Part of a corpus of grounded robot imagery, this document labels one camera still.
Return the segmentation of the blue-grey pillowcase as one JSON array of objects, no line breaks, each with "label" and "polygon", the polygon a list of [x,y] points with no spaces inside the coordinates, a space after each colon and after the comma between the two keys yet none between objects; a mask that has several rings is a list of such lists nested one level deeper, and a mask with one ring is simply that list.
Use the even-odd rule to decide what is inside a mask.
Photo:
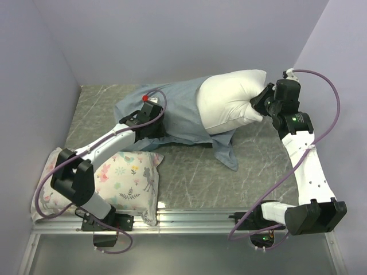
[{"label": "blue-grey pillowcase", "polygon": [[233,152],[231,139],[234,130],[210,135],[205,130],[196,104],[196,94],[206,77],[169,84],[142,84],[114,106],[114,117],[119,121],[133,111],[141,109],[142,97],[149,91],[160,90],[167,98],[163,124],[166,136],[157,139],[143,139],[126,147],[123,151],[152,151],[167,143],[195,145],[210,143],[214,156],[233,171],[239,168]]}]

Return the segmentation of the white pillow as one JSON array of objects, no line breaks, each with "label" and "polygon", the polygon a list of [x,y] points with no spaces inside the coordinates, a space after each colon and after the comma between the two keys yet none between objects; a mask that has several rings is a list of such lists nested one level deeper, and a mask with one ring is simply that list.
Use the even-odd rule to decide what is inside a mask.
[{"label": "white pillow", "polygon": [[218,74],[206,79],[197,92],[197,108],[210,135],[261,122],[250,100],[265,88],[267,72],[259,69]]}]

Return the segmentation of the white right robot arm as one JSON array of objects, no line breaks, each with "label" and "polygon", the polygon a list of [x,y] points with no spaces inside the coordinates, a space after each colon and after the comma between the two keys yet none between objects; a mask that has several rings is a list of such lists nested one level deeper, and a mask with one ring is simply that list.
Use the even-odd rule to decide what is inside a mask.
[{"label": "white right robot arm", "polygon": [[259,229],[272,221],[285,225],[291,235],[328,233],[346,215],[347,207],[336,199],[323,173],[311,119],[298,109],[300,89],[297,81],[281,79],[250,100],[254,110],[271,118],[295,169],[298,188],[298,205],[262,202],[252,220]]}]

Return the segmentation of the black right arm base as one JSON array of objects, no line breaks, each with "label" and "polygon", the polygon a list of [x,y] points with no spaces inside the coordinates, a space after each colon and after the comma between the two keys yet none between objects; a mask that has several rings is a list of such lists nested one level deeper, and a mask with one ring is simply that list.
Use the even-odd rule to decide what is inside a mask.
[{"label": "black right arm base", "polygon": [[[261,208],[255,209],[250,213],[248,218],[239,226],[239,231],[257,231],[260,229],[268,228],[271,226],[278,225],[277,222],[268,221],[263,218]],[[268,249],[271,248],[275,243],[275,230],[284,230],[285,226],[278,226],[274,229],[265,230],[260,233],[251,235],[249,237],[251,244],[255,248]]]}]

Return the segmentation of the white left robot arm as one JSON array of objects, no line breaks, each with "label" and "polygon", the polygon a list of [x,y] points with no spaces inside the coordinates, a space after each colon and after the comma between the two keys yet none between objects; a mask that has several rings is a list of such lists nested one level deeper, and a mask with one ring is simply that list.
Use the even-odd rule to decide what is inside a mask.
[{"label": "white left robot arm", "polygon": [[166,103],[159,105],[147,100],[140,110],[120,119],[112,130],[91,144],[76,151],[62,150],[52,172],[51,188],[93,216],[102,230],[113,228],[116,209],[95,191],[95,170],[121,149],[145,138],[163,137],[166,107]]}]

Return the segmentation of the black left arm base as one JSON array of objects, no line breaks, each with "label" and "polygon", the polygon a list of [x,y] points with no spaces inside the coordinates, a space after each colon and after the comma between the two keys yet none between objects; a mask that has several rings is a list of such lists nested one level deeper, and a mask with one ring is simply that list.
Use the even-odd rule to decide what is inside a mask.
[{"label": "black left arm base", "polygon": [[[132,247],[132,236],[128,232],[132,231],[133,228],[133,216],[116,213],[114,209],[102,220],[82,209],[76,209],[75,215],[82,219],[81,231],[93,233],[93,245],[96,250],[106,254],[119,254]],[[113,248],[117,244],[120,235],[128,238],[128,246],[119,252],[106,251],[107,248]]]}]

